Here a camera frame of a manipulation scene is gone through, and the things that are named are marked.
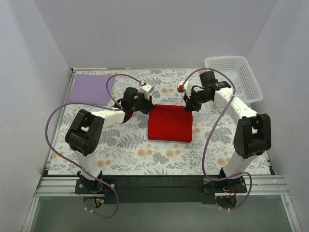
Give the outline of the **red t shirt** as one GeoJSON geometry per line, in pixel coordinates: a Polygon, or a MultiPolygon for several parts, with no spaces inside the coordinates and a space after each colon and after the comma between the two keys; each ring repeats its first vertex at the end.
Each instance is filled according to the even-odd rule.
{"type": "Polygon", "coordinates": [[[160,105],[149,113],[148,139],[190,143],[193,116],[183,106],[160,105]]]}

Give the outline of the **white plastic basket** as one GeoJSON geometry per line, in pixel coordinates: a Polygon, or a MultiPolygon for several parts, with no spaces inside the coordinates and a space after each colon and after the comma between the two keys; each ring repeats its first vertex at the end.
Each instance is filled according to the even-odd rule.
{"type": "Polygon", "coordinates": [[[245,57],[221,56],[205,59],[207,68],[216,69],[225,74],[236,87],[236,96],[250,105],[263,99],[263,93],[245,57]]]}

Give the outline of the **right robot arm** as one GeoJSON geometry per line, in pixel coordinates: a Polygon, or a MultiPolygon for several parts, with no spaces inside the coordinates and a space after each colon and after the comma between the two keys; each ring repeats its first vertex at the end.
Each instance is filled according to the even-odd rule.
{"type": "Polygon", "coordinates": [[[223,111],[219,118],[228,114],[236,124],[233,140],[234,153],[221,168],[217,177],[205,175],[205,187],[212,191],[229,192],[243,188],[243,176],[251,162],[271,148],[271,119],[268,114],[259,114],[236,96],[234,83],[225,74],[212,68],[202,68],[201,86],[195,91],[189,79],[180,81],[177,90],[184,93],[186,111],[201,109],[202,104],[214,102],[223,111]]]}

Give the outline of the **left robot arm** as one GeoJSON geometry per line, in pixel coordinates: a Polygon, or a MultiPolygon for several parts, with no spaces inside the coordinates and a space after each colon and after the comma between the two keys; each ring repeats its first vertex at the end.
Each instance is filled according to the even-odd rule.
{"type": "Polygon", "coordinates": [[[103,175],[95,154],[102,130],[108,126],[127,122],[134,112],[150,113],[155,108],[151,97],[153,89],[154,87],[149,84],[143,85],[140,89],[128,87],[112,110],[98,112],[80,110],[76,115],[65,141],[78,158],[81,170],[77,175],[88,191],[98,193],[103,189],[101,180],[103,175]]]}

